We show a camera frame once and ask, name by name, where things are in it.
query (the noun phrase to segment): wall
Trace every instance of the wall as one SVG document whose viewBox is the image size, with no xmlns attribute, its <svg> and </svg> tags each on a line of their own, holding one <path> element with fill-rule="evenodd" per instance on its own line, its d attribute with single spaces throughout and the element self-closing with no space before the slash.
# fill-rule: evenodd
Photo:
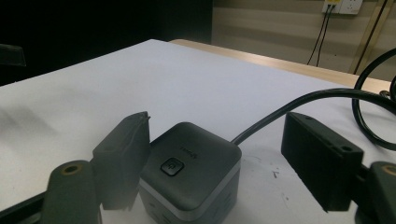
<svg viewBox="0 0 396 224">
<path fill-rule="evenodd" d="M 215 0 L 212 44 L 307 63 L 323 21 L 323 3 L 319 0 Z M 350 70 L 376 5 L 377 1 L 367 0 L 358 16 L 331 16 L 318 66 L 341 72 Z M 384 35 L 378 38 L 373 57 L 388 50 L 390 42 L 396 39 L 394 9 L 390 14 L 393 19 L 384 25 Z M 316 55 L 312 65 L 316 64 Z M 392 65 L 386 69 L 394 70 Z"/>
<path fill-rule="evenodd" d="M 372 62 L 375 58 L 384 52 L 396 48 L 396 4 L 390 9 L 384 27 L 375 43 L 375 46 L 370 53 L 368 62 Z M 391 81 L 396 76 L 396 57 L 388 59 L 383 64 L 379 65 L 370 77 L 384 79 Z"/>
</svg>

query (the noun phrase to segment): gray cube device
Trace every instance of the gray cube device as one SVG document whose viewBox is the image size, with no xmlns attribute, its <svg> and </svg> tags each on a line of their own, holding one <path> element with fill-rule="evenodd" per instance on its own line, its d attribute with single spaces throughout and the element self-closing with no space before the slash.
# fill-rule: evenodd
<svg viewBox="0 0 396 224">
<path fill-rule="evenodd" d="M 151 143 L 140 196 L 160 224 L 221 223 L 236 202 L 241 150 L 183 122 Z"/>
</svg>

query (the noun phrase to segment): power socket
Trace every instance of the power socket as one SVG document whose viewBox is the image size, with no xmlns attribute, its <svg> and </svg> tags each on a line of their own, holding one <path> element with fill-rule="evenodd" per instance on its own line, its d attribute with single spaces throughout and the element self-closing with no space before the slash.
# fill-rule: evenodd
<svg viewBox="0 0 396 224">
<path fill-rule="evenodd" d="M 363 0 L 343 0 L 339 13 L 357 15 L 361 9 L 361 3 Z"/>
<path fill-rule="evenodd" d="M 335 8 L 332 10 L 332 13 L 339 13 L 343 1 L 344 0 L 325 0 L 323 4 L 322 12 L 323 13 L 326 13 L 326 11 L 330 12 L 331 9 L 330 8 L 327 9 L 327 7 L 335 6 Z"/>
</svg>

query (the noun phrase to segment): white table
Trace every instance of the white table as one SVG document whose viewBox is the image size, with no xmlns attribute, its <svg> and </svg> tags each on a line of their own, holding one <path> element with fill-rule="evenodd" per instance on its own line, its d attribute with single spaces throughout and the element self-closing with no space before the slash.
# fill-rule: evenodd
<svg viewBox="0 0 396 224">
<path fill-rule="evenodd" d="M 148 111 L 151 140 L 181 121 L 232 140 L 298 96 L 335 87 L 342 86 L 155 40 L 1 87 L 0 210 L 44 191 L 58 165 L 90 160 L 99 142 L 133 113 Z M 393 117 L 370 105 L 363 110 L 376 118 L 378 130 L 391 130 L 384 132 L 387 138 L 396 139 Z M 349 99 L 321 100 L 296 111 L 364 149 L 366 165 L 396 161 L 359 131 Z M 224 223 L 353 223 L 353 206 L 347 213 L 323 212 L 283 158 L 283 122 L 240 145 L 238 202 Z M 131 212 L 102 215 L 104 223 L 155 223 L 139 198 Z"/>
</svg>

